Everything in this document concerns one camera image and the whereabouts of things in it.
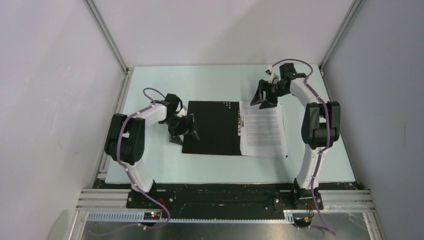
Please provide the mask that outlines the red and black folder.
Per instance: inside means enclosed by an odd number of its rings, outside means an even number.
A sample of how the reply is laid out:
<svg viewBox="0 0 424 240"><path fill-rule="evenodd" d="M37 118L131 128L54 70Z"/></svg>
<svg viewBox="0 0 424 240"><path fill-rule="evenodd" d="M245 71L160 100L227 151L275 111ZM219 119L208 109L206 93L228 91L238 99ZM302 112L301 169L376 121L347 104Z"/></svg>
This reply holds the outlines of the red and black folder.
<svg viewBox="0 0 424 240"><path fill-rule="evenodd" d="M194 114L199 140L185 135L182 153L243 156L238 136L239 110L239 101L190 101L188 113Z"/></svg>

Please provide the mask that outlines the white text-printed paper sheet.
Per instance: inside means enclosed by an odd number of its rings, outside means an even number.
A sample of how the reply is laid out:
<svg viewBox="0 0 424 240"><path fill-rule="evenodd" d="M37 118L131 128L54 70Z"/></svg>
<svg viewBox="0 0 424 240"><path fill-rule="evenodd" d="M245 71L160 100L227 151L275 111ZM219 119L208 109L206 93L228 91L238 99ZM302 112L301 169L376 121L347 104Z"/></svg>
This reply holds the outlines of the white text-printed paper sheet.
<svg viewBox="0 0 424 240"><path fill-rule="evenodd" d="M249 101L240 101L239 110L244 116L241 130L240 152L247 157L287 158L288 149L283 121L282 105L259 109Z"/></svg>

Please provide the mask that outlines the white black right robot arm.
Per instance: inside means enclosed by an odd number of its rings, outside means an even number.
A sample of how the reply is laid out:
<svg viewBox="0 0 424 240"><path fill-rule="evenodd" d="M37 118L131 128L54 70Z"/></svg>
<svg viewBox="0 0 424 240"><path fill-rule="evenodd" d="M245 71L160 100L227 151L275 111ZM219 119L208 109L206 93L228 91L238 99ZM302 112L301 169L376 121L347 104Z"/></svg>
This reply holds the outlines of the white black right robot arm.
<svg viewBox="0 0 424 240"><path fill-rule="evenodd" d="M291 204L303 209L318 196L319 174L327 151L340 137L341 106L337 101L327 101L308 83L307 79L261 79L251 106L260 109L276 107L278 97L295 96L304 107L301 138L305 152L300 171L293 182Z"/></svg>

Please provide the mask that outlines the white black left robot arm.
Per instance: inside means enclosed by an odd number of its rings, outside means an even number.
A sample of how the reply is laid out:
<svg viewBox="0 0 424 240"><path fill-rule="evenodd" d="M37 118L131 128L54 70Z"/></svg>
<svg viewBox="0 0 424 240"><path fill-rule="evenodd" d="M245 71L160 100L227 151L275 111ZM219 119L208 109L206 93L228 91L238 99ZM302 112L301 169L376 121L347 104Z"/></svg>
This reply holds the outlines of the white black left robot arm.
<svg viewBox="0 0 424 240"><path fill-rule="evenodd" d="M104 152L124 168L131 189L140 193L138 201L145 208L154 207L158 201L156 183L142 161L146 129L154 124L167 125L169 140L175 144L182 145L184 135L200 138L194 114L187 113L181 103L153 101L129 115L115 113L104 145Z"/></svg>

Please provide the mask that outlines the metal folder clip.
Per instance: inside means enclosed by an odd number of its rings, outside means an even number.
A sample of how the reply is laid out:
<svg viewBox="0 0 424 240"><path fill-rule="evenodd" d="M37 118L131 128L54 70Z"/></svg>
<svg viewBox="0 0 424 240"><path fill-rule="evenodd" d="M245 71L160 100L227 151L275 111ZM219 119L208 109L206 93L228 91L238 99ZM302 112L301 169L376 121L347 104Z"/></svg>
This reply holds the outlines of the metal folder clip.
<svg viewBox="0 0 424 240"><path fill-rule="evenodd" d="M243 129L243 127L244 127L244 115L239 110L237 112L237 136L238 137L241 137L242 136L242 129Z"/></svg>

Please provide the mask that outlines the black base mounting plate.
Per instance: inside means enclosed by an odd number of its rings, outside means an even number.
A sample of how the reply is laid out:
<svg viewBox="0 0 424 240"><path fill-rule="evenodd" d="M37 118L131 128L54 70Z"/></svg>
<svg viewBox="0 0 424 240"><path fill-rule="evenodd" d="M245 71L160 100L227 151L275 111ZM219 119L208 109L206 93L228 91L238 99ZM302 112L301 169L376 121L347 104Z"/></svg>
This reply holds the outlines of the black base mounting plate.
<svg viewBox="0 0 424 240"><path fill-rule="evenodd" d="M292 183L189 184L156 183L153 198L135 192L128 184L102 184L84 190L78 204L84 207L124 210L163 210L172 220L257 221L284 220L284 212L323 210L331 192L357 191L355 182L321 183L316 200L294 202Z"/></svg>

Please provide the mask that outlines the left controller board with leds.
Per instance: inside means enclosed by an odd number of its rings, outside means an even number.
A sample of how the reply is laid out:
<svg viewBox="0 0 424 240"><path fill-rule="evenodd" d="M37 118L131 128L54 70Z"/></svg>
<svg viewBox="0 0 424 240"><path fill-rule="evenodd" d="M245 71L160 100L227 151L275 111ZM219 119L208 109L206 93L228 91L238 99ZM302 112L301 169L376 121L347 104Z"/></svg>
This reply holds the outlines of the left controller board with leds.
<svg viewBox="0 0 424 240"><path fill-rule="evenodd" d="M143 214L143 220L160 220L162 217L161 212L153 212L153 211L147 211Z"/></svg>

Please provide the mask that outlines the right controller board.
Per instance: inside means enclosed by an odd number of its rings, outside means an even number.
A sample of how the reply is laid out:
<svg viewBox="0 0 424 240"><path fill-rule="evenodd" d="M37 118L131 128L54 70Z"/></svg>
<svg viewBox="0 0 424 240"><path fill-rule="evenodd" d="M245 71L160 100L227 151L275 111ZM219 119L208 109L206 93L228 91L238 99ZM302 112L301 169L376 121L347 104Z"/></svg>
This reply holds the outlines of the right controller board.
<svg viewBox="0 0 424 240"><path fill-rule="evenodd" d="M294 217L293 225L296 228L309 228L312 224L311 217Z"/></svg>

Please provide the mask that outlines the left aluminium corner post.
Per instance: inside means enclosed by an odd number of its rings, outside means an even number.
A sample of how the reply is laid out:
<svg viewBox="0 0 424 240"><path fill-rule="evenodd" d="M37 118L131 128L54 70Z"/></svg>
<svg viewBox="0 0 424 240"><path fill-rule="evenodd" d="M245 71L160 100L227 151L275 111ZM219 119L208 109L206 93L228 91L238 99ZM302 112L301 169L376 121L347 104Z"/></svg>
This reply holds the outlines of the left aluminium corner post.
<svg viewBox="0 0 424 240"><path fill-rule="evenodd" d="M94 23L96 24L100 34L104 38L106 45L111 51L114 59L118 63L120 69L124 74L127 74L129 71L129 67L125 63L125 60L111 34L109 31L106 22L104 21L102 14L100 13L96 3L94 0L83 0L84 4L87 7L88 12L90 13Z"/></svg>

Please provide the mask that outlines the aluminium corner post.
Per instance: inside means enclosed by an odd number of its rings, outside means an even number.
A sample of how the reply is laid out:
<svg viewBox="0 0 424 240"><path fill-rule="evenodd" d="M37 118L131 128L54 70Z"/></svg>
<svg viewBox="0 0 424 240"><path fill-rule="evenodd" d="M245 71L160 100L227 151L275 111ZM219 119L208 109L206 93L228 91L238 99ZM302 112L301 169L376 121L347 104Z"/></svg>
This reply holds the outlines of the aluminium corner post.
<svg viewBox="0 0 424 240"><path fill-rule="evenodd" d="M106 22L104 21L102 14L100 13L96 3L94 0L83 0L84 4L87 7L88 12L90 13L94 23L96 24L100 34L104 38L106 45L111 51L114 59L118 63L120 69L124 74L127 74L129 71L129 67L125 63L125 60L111 34L109 31Z"/></svg>
<svg viewBox="0 0 424 240"><path fill-rule="evenodd" d="M319 64L319 69L321 72L325 70L328 63L332 59L334 53L338 49L340 43L342 42L343 38L347 34L350 26L354 22L355 18L359 14L359 11L361 10L363 4L365 3L365 0L353 0L346 15L344 16L334 38L332 39L328 49L326 50L323 59L321 60Z"/></svg>

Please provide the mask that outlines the right aluminium corner post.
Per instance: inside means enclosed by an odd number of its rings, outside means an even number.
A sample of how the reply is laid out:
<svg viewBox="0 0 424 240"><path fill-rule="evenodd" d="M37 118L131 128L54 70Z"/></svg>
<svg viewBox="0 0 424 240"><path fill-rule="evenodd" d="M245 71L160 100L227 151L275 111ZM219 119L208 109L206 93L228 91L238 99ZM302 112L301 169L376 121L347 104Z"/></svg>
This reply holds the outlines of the right aluminium corner post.
<svg viewBox="0 0 424 240"><path fill-rule="evenodd" d="M350 26L354 22L355 18L359 14L359 11L361 10L363 4L365 3L365 0L353 0L346 15L344 16L334 38L332 39L328 49L326 50L323 59L321 60L319 64L319 69L321 72L325 70L328 63L332 59L334 53L338 49L340 43L342 42L343 38L347 34Z"/></svg>

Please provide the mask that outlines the aluminium front frame rail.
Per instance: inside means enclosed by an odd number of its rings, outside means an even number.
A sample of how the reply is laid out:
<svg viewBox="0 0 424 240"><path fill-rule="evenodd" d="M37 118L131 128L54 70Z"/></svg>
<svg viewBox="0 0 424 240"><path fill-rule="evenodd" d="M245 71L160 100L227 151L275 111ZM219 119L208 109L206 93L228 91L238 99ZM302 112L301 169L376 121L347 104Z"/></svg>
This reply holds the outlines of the aluminium front frame rail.
<svg viewBox="0 0 424 240"><path fill-rule="evenodd" d="M188 201L187 194L166 196L164 210L151 203L127 208L134 199L126 189L84 189L66 235L68 240L384 240L369 190L323 190L322 210L311 225L298 221L306 210L283 208L265 197L252 202Z"/></svg>

